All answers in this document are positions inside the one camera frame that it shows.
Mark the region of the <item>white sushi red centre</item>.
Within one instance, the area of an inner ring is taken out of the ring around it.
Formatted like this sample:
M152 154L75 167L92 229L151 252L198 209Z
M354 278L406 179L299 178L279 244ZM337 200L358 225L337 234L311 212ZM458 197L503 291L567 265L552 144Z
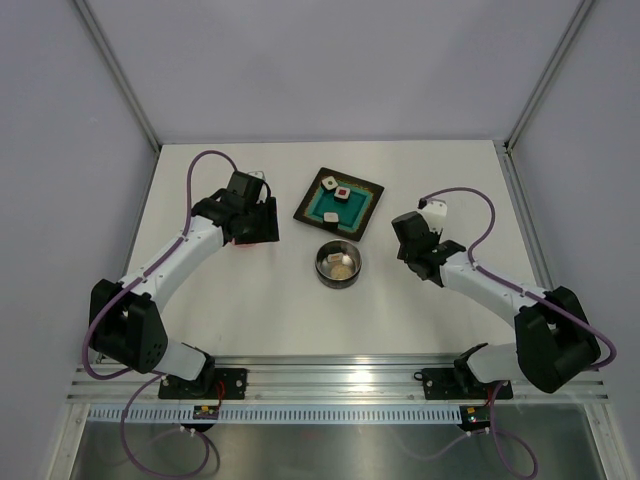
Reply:
M350 198L351 195L351 189L348 187L338 187L335 191L334 191L334 200L337 202L347 202Z

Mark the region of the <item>round steel lunch box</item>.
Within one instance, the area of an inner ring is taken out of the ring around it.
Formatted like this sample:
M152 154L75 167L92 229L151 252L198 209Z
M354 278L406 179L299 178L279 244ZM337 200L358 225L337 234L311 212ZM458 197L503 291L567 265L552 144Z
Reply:
M314 267L317 279L326 287L345 289L359 278L363 259L359 249L346 240L331 240L316 252Z

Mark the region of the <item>round cream steamed bun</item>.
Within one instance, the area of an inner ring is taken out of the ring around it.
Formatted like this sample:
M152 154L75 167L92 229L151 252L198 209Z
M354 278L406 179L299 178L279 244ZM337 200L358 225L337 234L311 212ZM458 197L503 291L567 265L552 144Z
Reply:
M335 280L346 280L352 276L352 270L347 265L336 265L331 269L330 276Z

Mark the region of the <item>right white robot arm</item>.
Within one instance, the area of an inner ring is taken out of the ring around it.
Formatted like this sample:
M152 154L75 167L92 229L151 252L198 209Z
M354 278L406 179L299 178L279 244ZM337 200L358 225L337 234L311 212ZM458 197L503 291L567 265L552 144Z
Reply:
M514 330L510 343L481 343L456 358L452 377L463 395L476 396L490 384L521 379L551 394L599 360L598 340L571 290L546 291L494 279L472 263L465 247L442 242L418 211L391 225L399 241L397 258L421 280L473 300Z

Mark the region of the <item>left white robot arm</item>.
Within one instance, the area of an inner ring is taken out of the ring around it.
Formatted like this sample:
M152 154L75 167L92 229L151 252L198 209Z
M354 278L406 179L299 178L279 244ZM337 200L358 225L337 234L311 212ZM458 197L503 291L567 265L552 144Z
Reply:
M103 279L91 291L84 342L126 371L164 374L195 398L215 388L215 360L169 338L161 313L200 266L228 244L279 239L277 204L261 172L232 173L226 187L188 205L186 225L150 261L117 282Z

